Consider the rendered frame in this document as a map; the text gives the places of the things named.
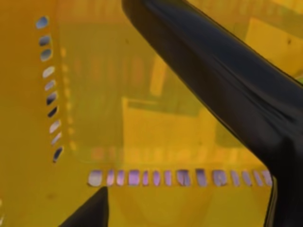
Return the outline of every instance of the black tube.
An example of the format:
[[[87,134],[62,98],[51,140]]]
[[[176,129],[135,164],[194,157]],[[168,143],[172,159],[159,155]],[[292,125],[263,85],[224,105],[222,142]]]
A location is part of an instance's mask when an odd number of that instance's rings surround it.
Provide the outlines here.
[[[184,0],[122,5],[197,98],[269,168],[276,184],[265,226],[303,226],[302,85]]]

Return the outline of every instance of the yellow plastic basket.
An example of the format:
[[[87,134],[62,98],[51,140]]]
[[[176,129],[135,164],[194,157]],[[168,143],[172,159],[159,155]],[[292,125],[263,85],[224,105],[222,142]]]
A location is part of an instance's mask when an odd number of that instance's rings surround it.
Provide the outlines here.
[[[191,2],[287,73],[303,69],[301,0]],[[265,167],[120,4],[0,2],[0,226],[60,226],[102,186],[109,227],[262,226]]]

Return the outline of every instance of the yellow plastic surface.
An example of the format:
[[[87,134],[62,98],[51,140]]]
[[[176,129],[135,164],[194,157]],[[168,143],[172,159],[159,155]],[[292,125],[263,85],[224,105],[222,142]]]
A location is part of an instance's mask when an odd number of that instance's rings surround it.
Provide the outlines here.
[[[191,2],[291,75],[303,69],[302,1]],[[42,16],[49,25],[37,29]],[[119,0],[3,0],[0,31],[0,225],[59,226],[96,192],[87,184],[94,169],[188,169],[194,179],[204,168],[207,187],[109,187],[109,227],[262,226],[270,187],[235,187],[230,178],[216,187],[210,171],[265,168],[155,54]],[[41,47],[44,35],[52,41]],[[53,55],[41,62],[47,48]],[[218,132],[231,146],[216,142]]]

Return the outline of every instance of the black handle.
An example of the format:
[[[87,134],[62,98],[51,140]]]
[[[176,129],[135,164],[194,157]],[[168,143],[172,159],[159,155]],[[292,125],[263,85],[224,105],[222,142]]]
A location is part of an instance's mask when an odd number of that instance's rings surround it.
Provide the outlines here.
[[[122,5],[197,98],[269,168],[276,184],[266,226],[303,226],[302,85],[184,0]]]

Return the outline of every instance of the hole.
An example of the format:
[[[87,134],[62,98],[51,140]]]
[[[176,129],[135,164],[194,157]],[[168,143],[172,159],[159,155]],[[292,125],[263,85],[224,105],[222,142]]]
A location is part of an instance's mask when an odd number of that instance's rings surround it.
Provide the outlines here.
[[[131,170],[128,175],[128,185],[138,186],[140,182],[140,172],[139,170]]]
[[[48,113],[48,117],[51,118],[52,116],[54,116],[58,111],[58,107],[56,106],[54,109],[52,109],[49,113]]]
[[[42,73],[42,77],[43,78],[47,78],[50,75],[52,75],[55,72],[55,67],[54,66],[50,66],[48,68],[46,68],[43,73]]]
[[[250,174],[247,171],[242,171],[242,177],[247,186],[252,186]]]
[[[53,92],[51,93],[47,98],[46,98],[46,104],[50,105],[51,103],[53,103],[53,101],[55,101],[57,98],[57,92]]]
[[[114,184],[114,181],[115,181],[115,172],[113,170],[109,170],[109,172],[107,174],[106,184],[108,186],[112,186]]]
[[[40,46],[48,45],[50,43],[50,41],[51,41],[51,37],[49,35],[42,36],[39,39],[39,45]]]
[[[144,171],[144,173],[143,173],[142,184],[143,184],[143,186],[148,185],[148,172],[147,171]]]
[[[124,171],[119,170],[117,175],[117,185],[123,186],[124,185]]]
[[[158,171],[154,171],[153,172],[153,184],[155,186],[159,186],[161,182],[161,176],[160,173]]]
[[[45,91],[48,91],[48,90],[50,90],[50,89],[52,89],[54,86],[55,86],[55,81],[54,80],[51,80],[50,82],[48,82],[46,85],[45,85],[45,87],[44,87],[44,90]]]
[[[206,180],[206,176],[205,176],[205,170],[196,169],[196,176],[197,176],[198,185],[206,187],[207,186],[207,180]]]
[[[49,133],[52,134],[54,131],[56,131],[59,128],[60,125],[61,125],[60,120],[57,120],[54,123],[52,123],[52,125],[49,127]]]
[[[53,138],[53,140],[52,140],[52,142],[51,142],[51,145],[52,145],[52,146],[55,145],[56,142],[61,138],[61,136],[62,136],[62,133],[59,132],[59,133],[55,136],[55,138]]]
[[[46,49],[41,52],[40,54],[40,59],[41,61],[47,61],[52,57],[52,50],[51,49]]]
[[[256,170],[254,170],[254,171],[252,171],[252,172],[253,172],[253,174],[254,174],[254,177],[255,177],[255,180],[256,180],[256,182],[257,182],[257,185],[258,185],[258,186],[263,186],[263,181],[262,181],[262,179],[261,179],[259,173],[258,173]]]
[[[236,186],[236,187],[239,187],[240,186],[240,178],[239,178],[239,175],[236,171],[231,171],[231,175],[232,175],[232,182],[233,182],[233,185]]]
[[[171,171],[167,170],[164,172],[164,180],[165,180],[165,184],[167,186],[171,186],[172,185],[172,181],[171,181]]]
[[[213,171],[214,184],[218,187],[225,186],[227,184],[227,178],[225,171],[223,170],[214,170]]]
[[[63,147],[59,147],[56,150],[55,154],[53,155],[53,162],[56,163],[58,161],[58,158],[59,158],[60,154],[62,153],[62,151],[63,151]]]
[[[88,184],[92,187],[99,187],[102,183],[102,171],[93,170],[89,174]]]
[[[270,172],[268,170],[262,171],[262,175],[264,177],[265,183],[267,186],[273,186],[273,181],[271,179]]]
[[[41,17],[37,22],[36,22],[36,28],[37,29],[42,29],[48,26],[48,19],[47,17]]]
[[[190,186],[191,183],[188,170],[178,170],[177,181],[182,186]]]

